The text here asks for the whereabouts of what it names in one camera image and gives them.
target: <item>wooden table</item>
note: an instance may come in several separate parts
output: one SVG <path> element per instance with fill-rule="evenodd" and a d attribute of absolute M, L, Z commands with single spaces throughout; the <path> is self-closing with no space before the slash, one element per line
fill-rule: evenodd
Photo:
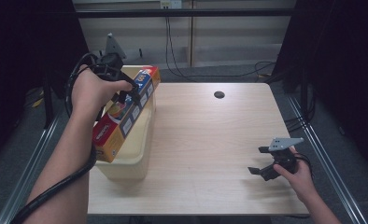
<path fill-rule="evenodd" d="M 146 178 L 111 181 L 93 168 L 89 214 L 308 214 L 286 179 L 248 171 L 273 161 L 258 147 L 290 137 L 268 85 L 161 83 L 155 94 Z"/>

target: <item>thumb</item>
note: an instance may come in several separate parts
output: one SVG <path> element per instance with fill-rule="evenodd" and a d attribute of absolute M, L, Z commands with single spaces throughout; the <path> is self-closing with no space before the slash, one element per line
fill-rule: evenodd
<path fill-rule="evenodd" d="M 283 168 L 281 165 L 279 164 L 274 164 L 274 170 L 280 174 L 283 175 L 286 179 L 290 180 L 292 174 L 286 170 L 285 168 Z"/>

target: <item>human arm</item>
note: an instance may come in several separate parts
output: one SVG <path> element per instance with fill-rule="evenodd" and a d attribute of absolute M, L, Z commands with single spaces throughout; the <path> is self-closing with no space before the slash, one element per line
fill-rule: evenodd
<path fill-rule="evenodd" d="M 131 89 L 132 85 L 126 81 L 106 82 L 89 69 L 79 74 L 72 93 L 71 118 L 35 182 L 28 203 L 87 162 L 91 153 L 92 127 L 100 108 L 115 92 Z M 86 223 L 88 192 L 89 174 L 85 174 L 42 204 L 25 222 Z"/>
<path fill-rule="evenodd" d="M 341 223 L 318 194 L 313 184 L 309 167 L 304 161 L 297 161 L 297 172 L 295 174 L 290 173 L 278 164 L 274 165 L 274 169 L 289 180 L 292 188 L 297 193 L 298 199 L 304 203 L 316 224 Z"/>

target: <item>black cable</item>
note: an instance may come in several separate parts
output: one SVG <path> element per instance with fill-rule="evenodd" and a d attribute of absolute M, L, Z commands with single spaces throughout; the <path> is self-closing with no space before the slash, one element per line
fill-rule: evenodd
<path fill-rule="evenodd" d="M 175 53 L 173 52 L 173 43 L 172 43 L 172 36 L 171 36 L 171 28 L 170 28 L 170 21 L 169 21 L 169 18 L 166 17 L 165 18 L 166 20 L 166 48 L 165 48 L 165 59 L 166 59 L 166 65 L 167 65 L 167 68 L 169 69 L 169 71 L 177 76 L 177 77 L 184 77 L 185 79 L 187 79 L 188 81 L 191 81 L 191 82 L 196 82 L 195 80 L 192 80 L 190 79 L 190 77 L 244 77 L 244 76 L 248 76 L 248 75 L 252 75 L 254 73 L 258 73 L 259 71 L 261 71 L 262 69 L 266 68 L 266 67 L 269 67 L 270 65 L 272 64 L 275 64 L 274 62 L 257 62 L 254 67 L 254 71 L 252 72 L 249 72 L 249 73 L 245 73 L 245 74 L 241 74 L 241 75 L 228 75 L 228 76 L 213 76 L 213 75 L 210 75 L 210 76 L 199 76 L 199 75 L 189 75 L 189 76 L 185 76 L 179 69 L 178 69 L 178 66 L 177 66 L 177 62 L 176 62 L 176 57 L 175 57 Z M 175 67 L 176 67 L 176 70 L 179 72 L 179 74 L 175 73 L 169 66 L 169 62 L 167 60 L 167 50 L 168 50 L 168 46 L 169 46 L 169 41 L 170 41 L 170 49 L 171 49 L 171 52 L 172 52 L 172 57 L 173 57 L 173 61 L 174 61 L 174 64 L 175 64 Z M 257 64 L 259 63 L 268 63 L 266 66 L 260 68 L 260 69 L 257 69 Z"/>
<path fill-rule="evenodd" d="M 316 113 L 316 98 L 317 98 L 316 97 L 316 92 L 315 92 L 315 90 L 312 90 L 312 99 L 311 99 L 311 102 L 310 102 L 310 106 L 308 108 L 307 117 L 305 115 L 302 115 L 298 118 L 285 120 L 286 123 L 292 122 L 294 120 L 298 120 L 294 125 L 291 124 L 290 126 L 287 127 L 289 133 L 292 133 L 294 131 L 302 129 L 305 125 L 310 123 L 310 121 L 312 120 L 312 118 L 315 116 L 315 113 Z"/>
<path fill-rule="evenodd" d="M 300 153 L 300 152 L 294 153 L 294 157 L 297 160 L 304 161 L 306 163 L 306 165 L 309 167 L 309 173 L 310 173 L 310 176 L 312 177 L 312 180 L 313 180 L 314 179 L 313 168 L 312 168 L 312 163 L 310 162 L 309 158 L 307 156 L 305 156 L 305 154 Z"/>
<path fill-rule="evenodd" d="M 260 74 L 258 73 L 259 70 L 257 69 L 257 65 L 259 63 L 269 63 L 268 65 L 275 64 L 274 62 L 257 62 L 257 63 L 255 63 L 254 64 L 254 70 L 256 71 L 257 76 L 256 76 L 256 80 L 254 82 L 258 82 L 258 80 L 259 80 Z"/>
<path fill-rule="evenodd" d="M 285 216 L 285 217 L 293 217 L 293 218 L 299 218 L 299 219 L 308 219 L 308 218 L 310 218 L 310 215 L 306 215 L 306 216 L 303 216 L 303 217 L 300 217 L 300 216 Z"/>
<path fill-rule="evenodd" d="M 167 65 L 167 68 L 169 69 L 169 71 L 177 76 L 177 77 L 184 77 L 185 79 L 187 79 L 188 81 L 191 81 L 191 82 L 196 82 L 195 80 L 192 80 L 190 78 L 187 78 L 186 76 L 184 76 L 184 74 L 181 73 L 181 71 L 178 69 L 178 66 L 177 66 L 177 63 L 176 63 L 176 57 L 175 57 L 175 53 L 173 52 L 173 43 L 172 43 L 172 36 L 171 36 L 171 33 L 170 33 L 170 21 L 169 21 L 169 18 L 166 17 L 165 18 L 166 20 L 166 51 L 165 51 L 165 59 L 166 59 L 166 65 Z M 172 57 L 173 57 L 173 61 L 175 63 L 175 66 L 176 66 L 176 70 L 179 72 L 179 74 L 175 73 L 169 66 L 169 62 L 167 60 L 167 49 L 168 49 L 168 46 L 169 46 L 169 42 L 170 42 L 170 50 L 172 52 Z"/>
<path fill-rule="evenodd" d="M 73 72 L 71 73 L 69 79 L 67 80 L 66 85 L 66 96 L 65 96 L 65 108 L 67 111 L 68 117 L 71 116 L 72 112 L 72 101 L 71 101 L 71 93 L 73 91 L 74 83 L 78 77 L 78 75 L 83 72 L 85 69 L 88 68 L 94 68 L 98 66 L 99 64 L 91 64 L 87 65 L 86 67 L 79 70 L 80 66 L 85 63 L 85 60 L 91 58 L 95 61 L 97 60 L 97 56 L 92 53 L 87 53 L 81 57 L 81 59 L 78 61 L 76 66 L 73 69 Z M 69 175 L 65 179 L 61 180 L 57 184 L 53 185 L 49 189 L 45 190 L 43 193 L 38 195 L 36 198 L 34 198 L 32 201 L 30 201 L 28 204 L 26 204 L 21 211 L 11 220 L 10 223 L 22 223 L 26 218 L 28 218 L 39 206 L 41 206 L 43 203 L 45 203 L 47 200 L 49 200 L 51 197 L 56 195 L 58 192 L 60 192 L 62 189 L 66 188 L 68 185 L 72 184 L 74 181 L 78 180 L 80 177 L 88 173 L 91 168 L 93 168 L 94 164 L 96 163 L 96 149 L 94 148 L 94 145 L 92 145 L 91 149 L 91 156 L 89 157 L 88 161 L 85 163 L 83 167 L 81 167 L 79 170 L 75 171 L 73 174 Z"/>
<path fill-rule="evenodd" d="M 59 183 L 53 185 L 49 189 L 45 190 L 43 193 L 38 195 L 28 204 L 26 204 L 21 211 L 11 220 L 11 224 L 22 223 L 26 218 L 28 218 L 39 206 L 49 200 L 51 197 L 55 196 L 62 189 L 66 188 L 74 181 L 78 180 L 80 177 L 88 173 L 91 168 L 93 168 L 96 163 L 96 149 L 92 146 L 91 156 L 89 157 L 87 163 L 78 171 L 69 175 L 65 179 L 61 180 Z"/>

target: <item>metal rail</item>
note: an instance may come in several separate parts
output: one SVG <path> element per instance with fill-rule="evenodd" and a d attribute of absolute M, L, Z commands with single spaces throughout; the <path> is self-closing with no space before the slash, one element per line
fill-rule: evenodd
<path fill-rule="evenodd" d="M 302 122 L 304 132 L 313 149 L 315 149 L 315 153 L 318 155 L 318 159 L 320 160 L 324 171 L 330 178 L 330 181 L 333 184 L 333 187 L 335 188 L 335 191 L 338 194 L 339 198 L 341 199 L 342 204 L 346 208 L 347 213 L 352 219 L 352 222 L 356 224 L 366 224 L 367 221 L 365 220 L 365 217 L 362 214 L 358 203 L 348 190 L 347 185 L 338 174 L 338 171 L 335 169 L 333 162 L 331 161 L 326 149 L 318 139 L 318 136 L 316 135 L 312 126 L 309 123 L 306 123 L 304 119 L 302 119 L 301 107 L 297 102 L 297 99 L 295 99 L 294 97 L 290 97 L 289 100 L 295 115 L 297 116 L 298 120 Z"/>
<path fill-rule="evenodd" d="M 146 18 L 146 17 L 270 17 L 315 16 L 320 10 L 291 8 L 235 8 L 235 9 L 133 9 L 133 10 L 77 10 L 75 12 L 29 12 L 29 16 L 56 18 Z"/>
<path fill-rule="evenodd" d="M 35 147 L 35 151 L 33 152 L 32 157 L 27 162 L 26 168 L 21 174 L 21 178 L 16 184 L 15 189 L 9 195 L 9 198 L 0 213 L 0 223 L 9 223 L 19 211 L 24 197 L 26 196 L 25 194 L 29 191 L 30 180 L 34 176 L 36 167 L 39 164 L 42 156 L 44 155 L 45 149 L 47 148 L 48 143 L 53 133 L 55 132 L 56 125 L 59 122 L 62 111 L 63 107 L 61 106 L 48 129 L 45 129 L 44 132 L 41 134 L 41 137 Z"/>

